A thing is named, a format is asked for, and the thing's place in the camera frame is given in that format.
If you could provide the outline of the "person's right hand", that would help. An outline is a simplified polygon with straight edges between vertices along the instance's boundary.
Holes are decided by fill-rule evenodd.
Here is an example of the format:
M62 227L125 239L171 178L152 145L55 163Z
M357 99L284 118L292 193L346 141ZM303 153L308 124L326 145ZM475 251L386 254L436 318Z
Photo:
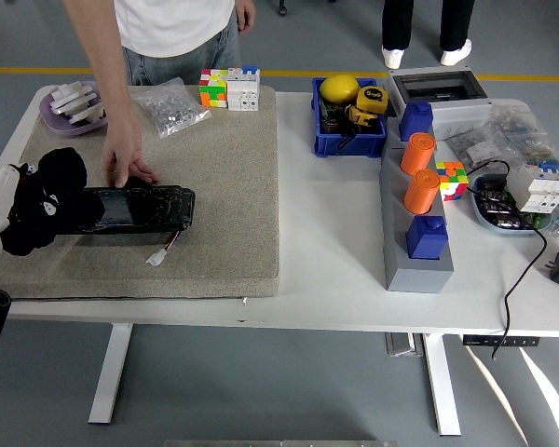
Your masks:
M111 120L103 146L102 168L110 186L121 189L130 177L156 184L159 177L143 160L143 137L136 115Z

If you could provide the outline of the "person's left hand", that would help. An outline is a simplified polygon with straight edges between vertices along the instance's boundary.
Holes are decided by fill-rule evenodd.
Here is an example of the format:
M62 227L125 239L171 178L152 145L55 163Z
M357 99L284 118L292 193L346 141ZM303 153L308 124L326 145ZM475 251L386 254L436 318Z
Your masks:
M253 0L236 0L237 25L240 34L249 32L256 19L256 7Z

